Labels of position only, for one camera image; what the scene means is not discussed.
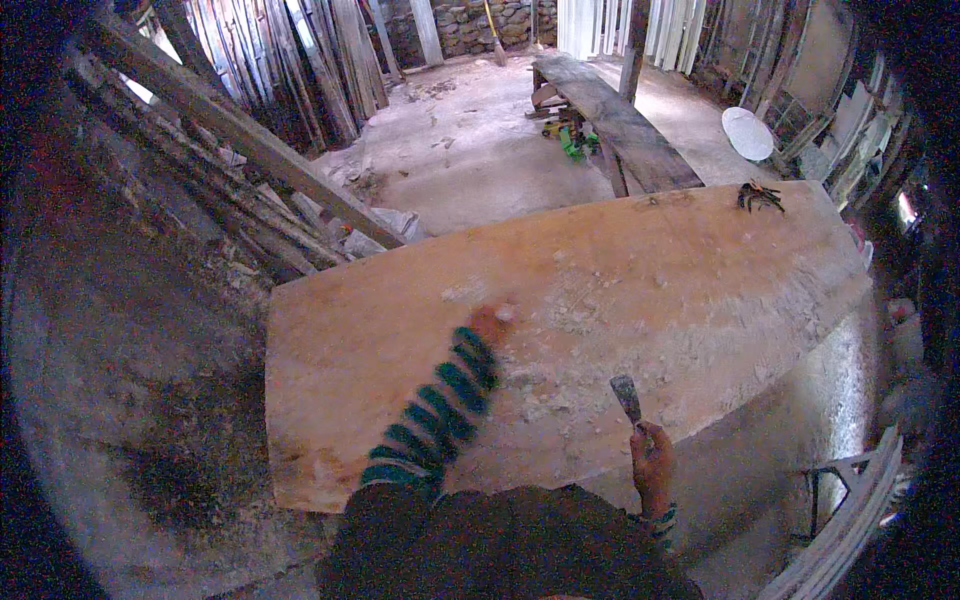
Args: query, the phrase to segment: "wood scrap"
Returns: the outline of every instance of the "wood scrap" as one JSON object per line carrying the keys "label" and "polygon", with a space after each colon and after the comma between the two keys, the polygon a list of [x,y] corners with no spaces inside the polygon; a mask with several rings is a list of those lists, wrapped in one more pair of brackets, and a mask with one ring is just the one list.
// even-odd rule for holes
{"label": "wood scrap", "polygon": [[[108,82],[112,84],[114,91],[122,95],[128,93],[126,87],[119,82],[115,74],[108,75]],[[313,257],[313,262],[320,268],[346,262],[346,258],[340,252],[329,247],[325,229],[313,228],[300,221],[292,213],[288,213],[288,216],[288,214],[278,211],[272,201],[263,197],[241,175],[227,167],[218,156],[188,138],[183,132],[158,117],[158,115],[149,110],[143,114],[137,114],[130,105],[124,106],[115,95],[111,95],[106,89],[100,90],[99,98],[117,116],[126,121],[130,131],[137,132],[145,143],[156,146],[165,156],[172,158],[177,163],[177,172],[192,175],[195,182],[193,187],[198,192],[203,192],[207,188],[219,192],[220,196],[212,197],[212,199],[210,196],[206,196],[206,206],[212,212],[223,217],[226,211],[234,221],[246,223],[248,227],[251,226],[250,223],[256,223],[256,220],[258,220],[262,223],[262,226],[258,225],[257,230],[263,230],[263,226],[272,228],[289,240],[286,242],[288,245],[295,243],[303,247],[308,255]],[[223,206],[223,200],[230,201],[237,208],[251,215],[254,221],[240,218],[234,214],[232,209],[226,209]],[[296,255],[294,252],[279,252],[277,242],[273,240],[268,243],[268,246],[277,255]]]}
{"label": "wood scrap", "polygon": [[129,70],[153,89],[162,90],[174,106],[226,137],[258,166],[325,204],[381,246],[389,249],[404,243],[401,235],[390,231],[346,189],[315,174],[302,156],[249,115],[218,104],[216,92],[209,84],[170,59],[149,40],[131,33],[129,26],[116,16],[108,13],[90,21],[85,38],[102,59]]}

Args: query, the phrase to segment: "window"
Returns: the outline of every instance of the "window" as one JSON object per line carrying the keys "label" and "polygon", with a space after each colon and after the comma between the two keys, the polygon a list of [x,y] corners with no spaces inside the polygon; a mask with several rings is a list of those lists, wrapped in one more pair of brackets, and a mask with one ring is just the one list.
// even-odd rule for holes
{"label": "window", "polygon": [[913,209],[910,198],[902,191],[897,194],[897,211],[904,225],[909,226],[917,220],[917,211]]}

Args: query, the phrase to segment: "wooden post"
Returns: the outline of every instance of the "wooden post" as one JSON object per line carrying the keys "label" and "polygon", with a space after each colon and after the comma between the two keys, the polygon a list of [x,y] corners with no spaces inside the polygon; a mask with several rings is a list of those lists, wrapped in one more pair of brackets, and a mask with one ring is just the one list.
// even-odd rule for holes
{"label": "wooden post", "polygon": [[797,49],[804,37],[806,20],[810,17],[811,6],[812,2],[810,0],[796,0],[793,10],[790,11],[790,21],[787,25],[786,38],[783,41],[780,59],[777,60],[774,74],[770,76],[770,81],[763,87],[760,102],[756,105],[756,118],[761,121],[766,116],[767,110],[770,109],[770,105],[780,91],[780,86],[783,85],[783,80],[786,79],[786,75],[790,72],[790,67],[793,66],[797,57]]}
{"label": "wooden post", "polygon": [[430,0],[410,0],[410,7],[414,10],[417,35],[420,36],[420,47],[423,48],[426,63],[430,66],[444,64],[444,53],[440,50],[440,37],[437,35],[437,22],[433,20]]}
{"label": "wooden post", "polygon": [[180,0],[155,0],[154,11],[167,39],[183,61],[183,66],[209,81],[220,93],[227,95],[227,87],[204,54],[197,35],[193,33],[186,15],[183,14]]}
{"label": "wooden post", "polygon": [[643,66],[643,44],[647,38],[647,22],[650,20],[650,0],[634,0],[630,16],[630,47],[623,52],[623,70],[620,71],[620,98],[634,105],[636,82]]}
{"label": "wooden post", "polygon": [[403,81],[403,71],[396,64],[394,56],[394,47],[390,45],[390,38],[387,36],[387,24],[383,22],[383,11],[380,10],[378,0],[370,0],[370,10],[373,11],[373,25],[376,26],[376,34],[380,38],[380,46],[383,48],[383,54],[387,57],[387,66],[390,67],[390,74],[394,76],[394,82]]}
{"label": "wooden post", "polygon": [[223,97],[195,73],[163,53],[149,39],[130,31],[113,13],[89,22],[88,42],[106,62],[129,72],[138,82],[165,97],[204,127],[235,144],[274,177],[286,181],[308,198],[325,204],[335,215],[360,229],[384,248],[406,243],[344,187],[315,175],[302,156],[253,120],[224,103]]}

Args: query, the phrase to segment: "wall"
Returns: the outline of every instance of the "wall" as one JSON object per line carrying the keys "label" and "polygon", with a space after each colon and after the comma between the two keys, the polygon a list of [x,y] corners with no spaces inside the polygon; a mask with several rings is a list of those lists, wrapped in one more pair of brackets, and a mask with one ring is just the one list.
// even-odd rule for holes
{"label": "wall", "polygon": [[813,114],[832,110],[833,90],[843,76],[852,19],[829,0],[817,0],[806,25],[800,59],[794,64],[787,92]]}
{"label": "wall", "polygon": [[[519,2],[490,0],[493,24],[500,36],[500,43],[505,48],[529,42],[530,4],[531,0]],[[387,35],[390,36],[390,43],[394,47],[394,54],[400,68],[423,65],[420,38],[417,36],[417,26],[410,12],[410,3],[407,0],[388,0],[383,3],[382,9],[387,25]],[[540,43],[556,44],[556,0],[539,1],[537,13]],[[434,8],[434,16],[445,59],[493,51],[493,35],[487,21],[487,13],[484,11],[483,0],[454,0],[452,3],[437,4]]]}

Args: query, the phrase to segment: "sawdust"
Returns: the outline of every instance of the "sawdust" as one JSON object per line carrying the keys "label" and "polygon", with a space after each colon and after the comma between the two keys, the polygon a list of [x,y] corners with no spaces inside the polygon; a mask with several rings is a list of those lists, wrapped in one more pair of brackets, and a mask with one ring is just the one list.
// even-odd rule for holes
{"label": "sawdust", "polygon": [[[557,263],[565,259],[562,251],[554,254]],[[704,324],[662,324],[655,334],[642,318],[616,326],[604,321],[603,291],[618,282],[615,275],[558,266],[555,284],[531,317],[538,327],[534,341],[507,351],[505,387],[517,396],[524,421],[549,426],[550,419],[563,434],[573,424],[594,422],[615,408],[607,382],[627,373],[653,420],[668,428],[684,424],[690,429],[677,433],[692,435],[772,385],[847,314],[821,313],[834,290],[858,275],[850,264],[821,265],[816,275],[804,264],[794,266],[768,295],[710,300]],[[660,274],[651,279],[652,288],[668,284]],[[782,336],[801,343],[779,343]],[[571,342],[572,348],[557,352],[558,339]],[[744,379],[742,370],[729,368],[751,357],[756,359],[753,377]],[[740,378],[730,379],[731,372]],[[698,407],[676,391],[697,386],[709,387],[706,393],[717,397],[719,411],[691,422]]]}
{"label": "sawdust", "polygon": [[457,82],[453,79],[446,79],[441,82],[436,82],[432,85],[427,84],[417,84],[413,87],[408,87],[406,91],[406,101],[407,104],[412,104],[420,100],[425,100],[426,98],[432,98],[434,100],[442,100],[447,92],[451,92],[457,88]]}
{"label": "sawdust", "polygon": [[487,298],[487,284],[479,276],[471,275],[465,283],[446,288],[440,293],[444,302],[478,304]]}

